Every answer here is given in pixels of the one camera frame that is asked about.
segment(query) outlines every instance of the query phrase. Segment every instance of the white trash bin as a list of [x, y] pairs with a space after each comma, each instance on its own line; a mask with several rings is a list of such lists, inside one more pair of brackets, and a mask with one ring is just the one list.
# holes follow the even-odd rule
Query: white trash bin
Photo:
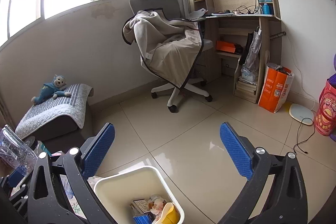
[[118, 224], [135, 224], [129, 205], [132, 200], [148, 199], [153, 194], [159, 194], [167, 202], [172, 202], [180, 214], [178, 224], [183, 223], [182, 207], [158, 169], [153, 166], [145, 165], [125, 173], [102, 178], [98, 180], [93, 190]]

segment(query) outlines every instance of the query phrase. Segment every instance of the power cord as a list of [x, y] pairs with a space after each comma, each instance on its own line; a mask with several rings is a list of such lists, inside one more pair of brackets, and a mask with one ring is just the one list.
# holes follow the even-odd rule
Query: power cord
[[[311, 120], [311, 121], [313, 122], [314, 132], [313, 132], [313, 134], [311, 134], [311, 135], [309, 136], [308, 139], [306, 139], [305, 141], [302, 141], [302, 142], [299, 142], [299, 143], [298, 143], [298, 140], [297, 140], [297, 139], [298, 139], [298, 136], [299, 136], [299, 129], [300, 129], [300, 127], [301, 127], [302, 122], [303, 122], [304, 119], [309, 119], [309, 120]], [[302, 143], [305, 143], [306, 141], [308, 141], [308, 140], [314, 135], [314, 133], [315, 133], [315, 125], [314, 125], [314, 121], [313, 121], [312, 119], [310, 119], [310, 118], [303, 118], [302, 121], [301, 121], [301, 123], [300, 123], [299, 128], [297, 129], [297, 134], [296, 134], [296, 145], [294, 145], [294, 147], [293, 147], [293, 150], [294, 150], [295, 155], [297, 155], [297, 153], [296, 153], [296, 151], [295, 151], [295, 147], [296, 147], [296, 146], [297, 146], [303, 153], [308, 154], [308, 152], [307, 152], [307, 151], [303, 151], [303, 150], [299, 147], [299, 145], [302, 144]]]
[[[236, 10], [232, 10], [232, 12], [239, 12], [240, 14], [247, 15], [247, 14], [255, 14], [259, 11], [259, 0], [256, 0], [256, 5], [251, 5], [246, 7], [245, 5], [239, 6]], [[250, 11], [250, 7], [254, 7], [253, 13]]]
[[312, 95], [310, 95], [308, 92], [306, 92], [305, 89], [303, 88], [303, 76], [302, 76], [302, 72], [301, 72], [301, 70], [298, 68], [298, 66], [297, 66], [296, 63], [295, 63], [295, 60], [294, 60], [294, 52], [293, 52], [293, 45], [292, 45], [292, 41], [291, 41], [291, 39], [290, 39], [290, 37], [289, 37], [289, 34], [288, 34], [288, 31], [287, 31], [286, 25], [285, 25], [285, 32], [286, 32], [286, 34], [287, 34], [289, 43], [290, 43], [290, 45], [291, 45], [292, 60], [293, 60], [294, 66], [295, 66], [295, 67], [298, 69], [298, 71], [300, 72], [300, 76], [301, 76], [301, 88], [302, 88], [302, 90], [304, 91], [304, 93], [307, 94], [307, 95], [309, 95], [309, 96], [313, 99], [313, 101], [314, 101], [314, 105], [313, 105], [313, 107], [310, 109], [310, 110], [313, 110], [314, 107], [315, 107], [315, 99], [314, 99], [314, 97], [313, 97]]

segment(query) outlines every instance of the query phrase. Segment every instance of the bottle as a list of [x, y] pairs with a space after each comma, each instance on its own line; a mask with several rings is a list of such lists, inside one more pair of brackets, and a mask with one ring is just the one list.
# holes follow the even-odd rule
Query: bottle
[[262, 7], [262, 13], [264, 15], [269, 15], [269, 6], [267, 5], [267, 3], [265, 3], [264, 6]]

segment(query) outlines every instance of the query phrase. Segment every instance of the trash can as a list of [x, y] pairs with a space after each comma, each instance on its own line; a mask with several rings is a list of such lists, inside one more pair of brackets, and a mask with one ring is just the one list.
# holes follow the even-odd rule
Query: trash can
[[336, 127], [336, 89], [329, 79], [321, 92], [319, 110], [315, 117], [315, 128], [323, 136], [329, 136]]
[[94, 186], [100, 202], [119, 224], [134, 224], [130, 204], [132, 200], [159, 194], [172, 202], [180, 214], [177, 224], [182, 224], [184, 211], [162, 175], [153, 166], [145, 165], [128, 172], [100, 179]]

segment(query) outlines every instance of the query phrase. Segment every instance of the tile floor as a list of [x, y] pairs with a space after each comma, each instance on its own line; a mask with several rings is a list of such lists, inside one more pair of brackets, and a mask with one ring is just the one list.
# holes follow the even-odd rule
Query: tile floor
[[[241, 177], [219, 137], [219, 127], [229, 122], [239, 135], [271, 154], [285, 155], [296, 143], [299, 122], [283, 107], [273, 114], [257, 104], [232, 95], [232, 78], [223, 76], [209, 83], [214, 100], [208, 103], [196, 94], [180, 94], [178, 113], [170, 113], [170, 92], [152, 99], [150, 92], [95, 113], [94, 129], [111, 122], [115, 141], [106, 154], [97, 176], [107, 177], [134, 166], [153, 165], [185, 212], [186, 224], [217, 223], [243, 188]], [[302, 125], [299, 141], [313, 127]], [[298, 153], [307, 197], [309, 220], [320, 210], [336, 185], [336, 143], [315, 133]], [[252, 213], [260, 213], [268, 195], [268, 178]]]

